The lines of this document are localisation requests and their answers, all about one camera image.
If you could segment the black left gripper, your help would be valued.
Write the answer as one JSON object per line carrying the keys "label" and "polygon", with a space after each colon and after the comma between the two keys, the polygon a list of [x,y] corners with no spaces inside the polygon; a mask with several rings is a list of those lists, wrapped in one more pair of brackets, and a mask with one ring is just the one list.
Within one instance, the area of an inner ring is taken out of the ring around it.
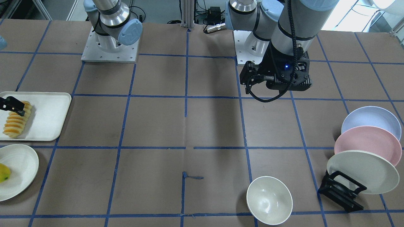
{"label": "black left gripper", "polygon": [[271,90],[285,90],[292,81],[288,90],[306,91],[312,86],[309,76],[309,57],[302,47],[297,48],[297,62],[293,55],[281,53],[274,47],[268,47],[259,73],[266,79],[266,87]]}

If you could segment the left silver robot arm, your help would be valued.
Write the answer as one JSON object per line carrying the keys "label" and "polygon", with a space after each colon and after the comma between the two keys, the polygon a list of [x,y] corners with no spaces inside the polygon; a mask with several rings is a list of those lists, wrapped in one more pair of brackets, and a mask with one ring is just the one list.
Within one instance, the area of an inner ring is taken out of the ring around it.
{"label": "left silver robot arm", "polygon": [[244,86],[265,82],[271,90],[305,91],[312,86],[307,50],[332,13],[337,0],[228,0],[228,30],[250,31],[268,42],[260,63],[247,61]]}

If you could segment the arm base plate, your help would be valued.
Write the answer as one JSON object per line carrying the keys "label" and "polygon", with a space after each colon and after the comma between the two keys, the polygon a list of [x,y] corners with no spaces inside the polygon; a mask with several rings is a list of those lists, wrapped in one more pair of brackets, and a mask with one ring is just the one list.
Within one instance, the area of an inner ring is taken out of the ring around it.
{"label": "arm base plate", "polygon": [[276,27],[269,31],[255,32],[235,30],[235,50],[237,53],[238,66],[244,66],[247,61],[254,64],[261,63],[266,56],[267,47],[274,47],[274,54],[280,57],[276,61],[277,68],[281,71],[292,69],[293,64],[293,42],[291,36],[285,35]]}
{"label": "arm base plate", "polygon": [[93,63],[136,63],[140,39],[132,45],[123,45],[111,36],[90,33],[81,60]]}

